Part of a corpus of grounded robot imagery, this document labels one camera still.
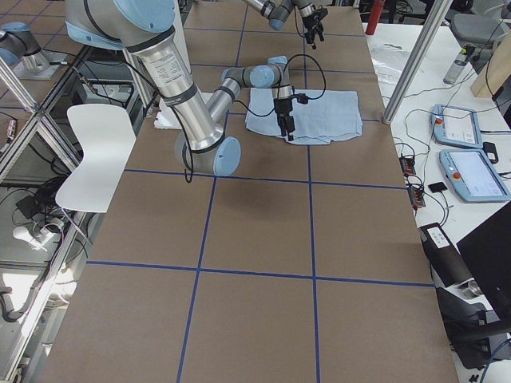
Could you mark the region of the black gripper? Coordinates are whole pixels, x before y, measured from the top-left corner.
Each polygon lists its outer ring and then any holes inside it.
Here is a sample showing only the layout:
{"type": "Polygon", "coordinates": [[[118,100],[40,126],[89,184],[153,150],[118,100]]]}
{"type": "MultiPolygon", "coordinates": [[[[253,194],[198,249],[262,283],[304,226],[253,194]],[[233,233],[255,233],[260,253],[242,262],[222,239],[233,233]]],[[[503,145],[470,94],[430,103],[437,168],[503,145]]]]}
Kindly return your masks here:
{"type": "Polygon", "coordinates": [[[294,140],[295,122],[294,117],[291,116],[293,110],[292,98],[274,98],[273,104],[281,136],[287,136],[288,140],[294,140]]]}
{"type": "Polygon", "coordinates": [[[322,20],[328,15],[328,10],[313,10],[311,14],[302,16],[303,24],[307,30],[305,33],[305,40],[312,49],[317,49],[315,44],[316,34],[320,41],[324,41],[324,27],[322,20]]]}

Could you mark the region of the spare robot arm behind frame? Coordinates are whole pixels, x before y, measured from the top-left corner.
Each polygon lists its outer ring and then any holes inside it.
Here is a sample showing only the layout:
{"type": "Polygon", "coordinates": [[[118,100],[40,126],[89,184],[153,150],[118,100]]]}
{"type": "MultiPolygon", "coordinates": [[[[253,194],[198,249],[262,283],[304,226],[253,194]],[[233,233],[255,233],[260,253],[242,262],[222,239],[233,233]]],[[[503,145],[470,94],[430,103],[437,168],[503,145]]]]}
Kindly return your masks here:
{"type": "Polygon", "coordinates": [[[67,62],[66,53],[45,52],[24,22],[1,25],[1,58],[24,80],[49,80],[67,62]]]}

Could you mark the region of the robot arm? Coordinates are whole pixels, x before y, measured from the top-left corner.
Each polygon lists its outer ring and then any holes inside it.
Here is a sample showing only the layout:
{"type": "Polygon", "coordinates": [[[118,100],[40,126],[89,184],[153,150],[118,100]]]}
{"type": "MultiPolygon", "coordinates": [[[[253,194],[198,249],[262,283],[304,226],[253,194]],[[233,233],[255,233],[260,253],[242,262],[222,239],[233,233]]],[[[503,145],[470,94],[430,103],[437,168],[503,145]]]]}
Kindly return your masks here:
{"type": "Polygon", "coordinates": [[[175,155],[186,180],[196,172],[230,176],[237,169],[240,142],[226,136],[219,121],[242,88],[270,89],[280,134],[294,138],[293,93],[284,56],[273,57],[265,65],[228,69],[221,86],[205,101],[174,43],[174,2],[68,1],[65,17],[74,41],[125,49],[141,60],[182,128],[175,155]]]}
{"type": "Polygon", "coordinates": [[[279,4],[274,1],[244,0],[244,3],[257,11],[259,15],[268,20],[268,25],[276,31],[280,31],[291,13],[298,11],[305,31],[299,33],[312,49],[316,49],[315,38],[324,41],[323,19],[328,15],[325,6],[314,1],[283,0],[279,4]]]}

